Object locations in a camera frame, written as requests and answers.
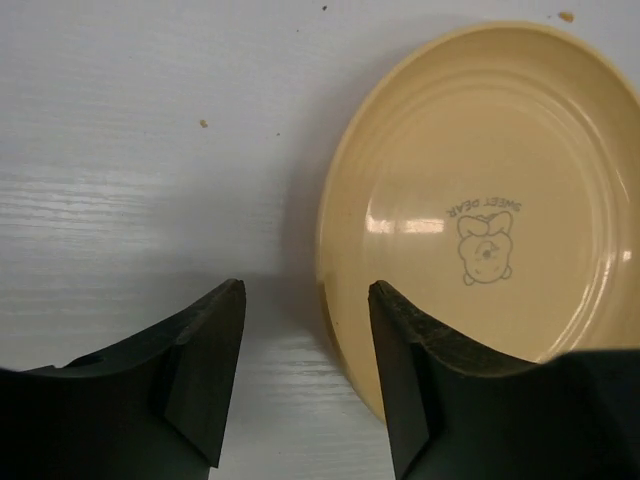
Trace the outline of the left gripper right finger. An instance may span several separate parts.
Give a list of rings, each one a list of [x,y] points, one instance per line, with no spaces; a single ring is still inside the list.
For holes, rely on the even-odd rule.
[[[399,479],[635,479],[639,353],[576,351],[542,364],[489,348],[389,283],[368,294]]]

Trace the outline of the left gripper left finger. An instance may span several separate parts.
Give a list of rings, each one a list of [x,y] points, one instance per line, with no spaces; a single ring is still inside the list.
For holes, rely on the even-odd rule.
[[[205,479],[219,464],[246,314],[229,279],[62,367],[1,373],[5,479]]]

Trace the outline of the orange-yellow plastic plate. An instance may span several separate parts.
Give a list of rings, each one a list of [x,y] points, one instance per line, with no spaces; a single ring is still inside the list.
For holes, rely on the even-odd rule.
[[[639,344],[639,91],[552,27],[430,41],[352,118],[330,164],[316,281],[354,390],[384,414],[372,283],[542,362]]]

